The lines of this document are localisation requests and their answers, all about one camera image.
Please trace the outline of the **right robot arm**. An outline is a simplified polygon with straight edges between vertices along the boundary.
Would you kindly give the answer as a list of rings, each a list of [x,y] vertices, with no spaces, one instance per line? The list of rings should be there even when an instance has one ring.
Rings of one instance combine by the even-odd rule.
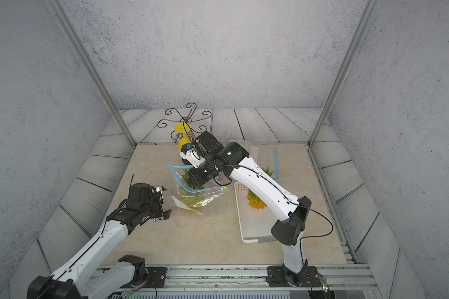
[[[249,152],[237,142],[220,143],[210,132],[203,132],[180,147],[182,160],[192,165],[190,181],[203,186],[220,173],[230,181],[238,181],[257,195],[276,216],[272,236],[283,246],[283,270],[290,284],[311,277],[303,253],[306,220],[312,212],[311,200],[284,189],[261,168]]]

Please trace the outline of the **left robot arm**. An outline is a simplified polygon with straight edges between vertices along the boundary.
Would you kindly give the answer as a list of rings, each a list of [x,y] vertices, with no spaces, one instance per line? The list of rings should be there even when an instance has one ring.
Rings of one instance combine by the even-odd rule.
[[[164,267],[148,269],[145,259],[125,255],[108,270],[93,277],[104,259],[138,226],[151,219],[167,220],[163,210],[163,186],[131,184],[128,197],[107,217],[96,235],[50,276],[38,276],[29,285],[29,299],[106,299],[116,290],[128,287],[157,289],[163,284]]]

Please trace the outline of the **red blue patterned bowl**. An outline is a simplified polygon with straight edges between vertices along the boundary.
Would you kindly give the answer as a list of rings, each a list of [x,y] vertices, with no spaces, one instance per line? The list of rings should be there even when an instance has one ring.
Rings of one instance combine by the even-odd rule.
[[[215,178],[214,178],[215,183],[219,184],[219,185],[227,185],[229,183],[228,178],[225,176],[225,174],[221,171]]]

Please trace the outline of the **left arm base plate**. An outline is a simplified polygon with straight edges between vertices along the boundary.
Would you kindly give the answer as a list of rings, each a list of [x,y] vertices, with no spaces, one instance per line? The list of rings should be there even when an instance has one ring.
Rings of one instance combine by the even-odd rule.
[[[144,267],[135,271],[132,280],[121,289],[162,289],[167,276],[166,267]]]

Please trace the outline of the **zip-top bag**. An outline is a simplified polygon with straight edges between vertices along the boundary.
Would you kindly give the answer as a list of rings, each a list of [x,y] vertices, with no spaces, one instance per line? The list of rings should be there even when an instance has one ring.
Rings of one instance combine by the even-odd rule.
[[[241,145],[260,168],[279,182],[278,150],[274,145],[261,145],[239,139],[231,139],[231,142],[237,142]]]
[[[192,166],[167,165],[171,200],[176,208],[203,214],[206,205],[226,194],[227,186],[220,186],[212,179],[204,186],[191,182]]]

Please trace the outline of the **aluminium mounting rail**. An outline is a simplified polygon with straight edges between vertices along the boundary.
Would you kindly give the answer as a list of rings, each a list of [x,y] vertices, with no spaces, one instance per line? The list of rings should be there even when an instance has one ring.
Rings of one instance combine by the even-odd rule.
[[[315,264],[292,287],[269,265],[167,265],[158,286],[118,289],[111,299],[386,299],[367,264]]]

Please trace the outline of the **yellow plastic wine glass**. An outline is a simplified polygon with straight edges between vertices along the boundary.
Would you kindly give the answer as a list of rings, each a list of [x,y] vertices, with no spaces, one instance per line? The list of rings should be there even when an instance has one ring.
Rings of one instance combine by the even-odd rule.
[[[175,132],[177,133],[177,139],[178,139],[178,151],[182,151],[182,147],[187,147],[187,144],[191,142],[189,132],[191,131],[191,128],[188,123],[186,122],[180,122],[177,123],[175,126]]]

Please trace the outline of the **white perforated plastic basket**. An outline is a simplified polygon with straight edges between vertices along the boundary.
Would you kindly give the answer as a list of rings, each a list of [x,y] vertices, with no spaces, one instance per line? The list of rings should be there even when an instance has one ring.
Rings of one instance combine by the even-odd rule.
[[[271,233],[271,228],[277,221],[272,210],[267,207],[264,209],[252,208],[247,198],[249,189],[245,185],[235,182],[234,191],[241,240],[245,244],[276,241]]]

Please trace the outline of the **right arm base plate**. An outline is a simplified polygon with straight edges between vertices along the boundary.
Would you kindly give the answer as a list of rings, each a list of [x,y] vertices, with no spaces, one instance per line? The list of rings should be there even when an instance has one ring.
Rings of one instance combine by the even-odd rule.
[[[282,266],[267,267],[266,282],[270,287],[322,287],[321,275],[316,267],[304,266],[295,274]]]

